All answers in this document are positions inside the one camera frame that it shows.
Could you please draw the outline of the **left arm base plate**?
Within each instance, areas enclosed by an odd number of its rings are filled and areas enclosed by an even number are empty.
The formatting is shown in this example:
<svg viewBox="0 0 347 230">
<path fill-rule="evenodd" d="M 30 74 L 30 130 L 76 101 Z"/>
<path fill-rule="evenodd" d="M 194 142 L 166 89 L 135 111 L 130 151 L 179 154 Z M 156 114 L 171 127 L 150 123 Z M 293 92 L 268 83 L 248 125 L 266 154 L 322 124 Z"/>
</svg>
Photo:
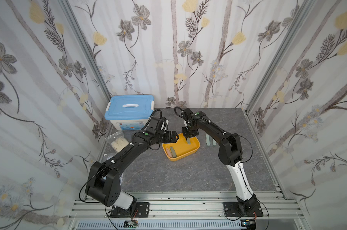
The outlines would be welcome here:
<svg viewBox="0 0 347 230">
<path fill-rule="evenodd" d="M 111 218 L 148 218 L 149 211 L 149 202 L 136 202 L 133 203 L 129 209 L 112 207 L 112 209 L 107 214 Z"/>
</svg>

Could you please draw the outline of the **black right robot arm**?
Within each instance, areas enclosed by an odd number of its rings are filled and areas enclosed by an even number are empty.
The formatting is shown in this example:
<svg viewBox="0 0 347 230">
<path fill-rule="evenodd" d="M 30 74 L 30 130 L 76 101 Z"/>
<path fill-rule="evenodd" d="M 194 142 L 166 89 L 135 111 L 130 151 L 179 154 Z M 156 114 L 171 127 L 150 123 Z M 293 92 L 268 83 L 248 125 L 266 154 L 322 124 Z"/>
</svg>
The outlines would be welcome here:
<svg viewBox="0 0 347 230">
<path fill-rule="evenodd" d="M 182 134 L 186 139 L 199 135 L 203 130 L 219 145 L 219 160 L 228 168 L 236 189 L 239 215 L 242 217 L 262 217 L 261 205 L 251 189 L 243 168 L 243 151 L 240 135 L 226 132 L 202 111 L 194 113 L 191 109 L 174 107 L 175 114 L 183 119 Z"/>
</svg>

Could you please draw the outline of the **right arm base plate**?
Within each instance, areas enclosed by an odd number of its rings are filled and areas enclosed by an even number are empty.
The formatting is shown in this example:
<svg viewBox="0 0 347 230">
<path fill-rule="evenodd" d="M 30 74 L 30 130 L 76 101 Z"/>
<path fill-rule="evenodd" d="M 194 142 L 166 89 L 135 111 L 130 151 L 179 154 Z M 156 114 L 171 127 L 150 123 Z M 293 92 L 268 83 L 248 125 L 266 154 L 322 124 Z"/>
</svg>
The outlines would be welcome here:
<svg viewBox="0 0 347 230">
<path fill-rule="evenodd" d="M 246 206 L 239 202 L 223 202 L 224 213 L 228 218 L 234 217 L 263 217 L 263 211 L 259 203 L 255 205 Z"/>
</svg>

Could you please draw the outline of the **yellow plastic tray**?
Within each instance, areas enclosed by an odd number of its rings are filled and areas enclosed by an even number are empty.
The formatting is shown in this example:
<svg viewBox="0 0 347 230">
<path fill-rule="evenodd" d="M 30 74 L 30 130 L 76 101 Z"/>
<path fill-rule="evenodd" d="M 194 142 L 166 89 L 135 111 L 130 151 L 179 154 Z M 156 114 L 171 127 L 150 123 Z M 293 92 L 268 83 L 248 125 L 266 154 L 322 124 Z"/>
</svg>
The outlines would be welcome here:
<svg viewBox="0 0 347 230">
<path fill-rule="evenodd" d="M 163 144 L 162 145 L 163 150 L 165 155 L 167 156 L 167 158 L 172 161 L 172 162 L 176 162 L 182 158 L 185 158 L 193 153 L 196 153 L 199 148 L 200 148 L 200 142 L 198 140 L 197 137 L 194 138 L 190 138 L 190 145 L 187 144 L 186 138 L 183 136 L 182 133 L 179 134 L 179 139 L 176 143 L 169 143 L 169 144 Z M 172 158 L 169 157 L 166 153 L 166 148 L 173 147 L 176 154 L 177 154 L 177 158 Z"/>
</svg>

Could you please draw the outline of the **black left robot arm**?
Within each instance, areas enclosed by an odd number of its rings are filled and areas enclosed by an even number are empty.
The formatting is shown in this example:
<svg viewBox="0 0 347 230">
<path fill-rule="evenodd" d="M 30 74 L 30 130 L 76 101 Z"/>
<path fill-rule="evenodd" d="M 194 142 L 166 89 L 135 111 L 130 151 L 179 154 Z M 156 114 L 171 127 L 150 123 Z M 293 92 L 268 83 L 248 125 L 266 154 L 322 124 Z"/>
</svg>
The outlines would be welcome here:
<svg viewBox="0 0 347 230">
<path fill-rule="evenodd" d="M 137 209 L 137 199 L 121 189 L 120 177 L 133 161 L 153 145 L 175 143 L 177 132 L 168 130 L 168 121 L 162 110 L 156 109 L 142 129 L 132 134 L 131 142 L 111 159 L 103 163 L 95 162 L 83 186 L 85 194 L 106 208 L 113 207 L 122 215 L 133 217 Z"/>
</svg>

